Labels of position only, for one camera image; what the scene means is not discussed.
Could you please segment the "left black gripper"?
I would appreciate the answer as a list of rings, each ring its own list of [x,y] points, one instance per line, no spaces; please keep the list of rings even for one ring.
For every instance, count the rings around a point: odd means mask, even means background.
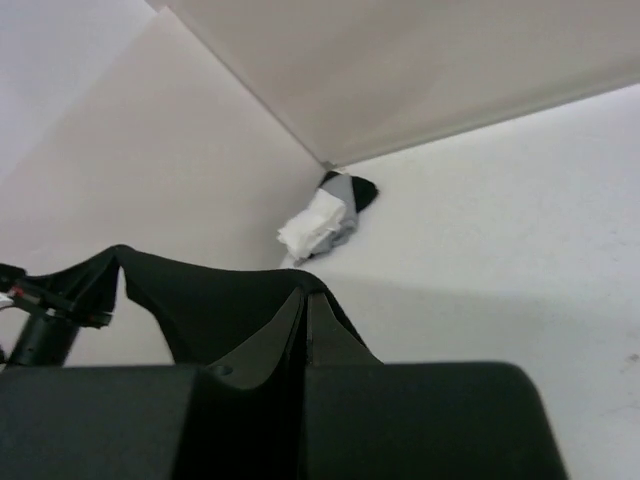
[[[83,262],[42,276],[3,264],[1,293],[7,308],[28,314],[5,365],[62,366],[80,329],[101,329],[111,322],[113,264]]]

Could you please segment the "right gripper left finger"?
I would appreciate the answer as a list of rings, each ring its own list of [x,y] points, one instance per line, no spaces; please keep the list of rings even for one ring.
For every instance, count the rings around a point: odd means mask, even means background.
[[[292,479],[301,371],[294,290],[210,367],[21,368],[1,377],[5,479]]]

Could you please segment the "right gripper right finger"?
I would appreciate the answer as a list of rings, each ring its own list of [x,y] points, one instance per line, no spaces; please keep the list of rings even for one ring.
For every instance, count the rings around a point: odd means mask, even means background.
[[[539,392],[504,362],[380,362],[309,298],[308,479],[564,479]]]

